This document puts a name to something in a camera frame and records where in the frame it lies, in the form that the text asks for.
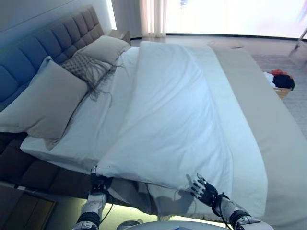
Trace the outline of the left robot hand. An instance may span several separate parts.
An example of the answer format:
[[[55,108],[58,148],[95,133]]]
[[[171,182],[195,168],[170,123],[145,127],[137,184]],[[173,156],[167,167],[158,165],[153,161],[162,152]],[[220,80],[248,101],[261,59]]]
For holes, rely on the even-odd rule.
[[[103,175],[97,174],[97,166],[94,166],[91,169],[91,194],[109,194],[109,188],[111,186],[111,183],[113,181],[112,177],[105,177]]]

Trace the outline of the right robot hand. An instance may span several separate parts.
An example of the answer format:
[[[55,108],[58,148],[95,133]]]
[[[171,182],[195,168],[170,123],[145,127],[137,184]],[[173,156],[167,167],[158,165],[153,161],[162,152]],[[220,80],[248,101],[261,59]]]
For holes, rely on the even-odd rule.
[[[192,182],[189,192],[193,197],[205,205],[211,208],[216,207],[219,197],[218,191],[199,173],[197,174],[197,179]]]

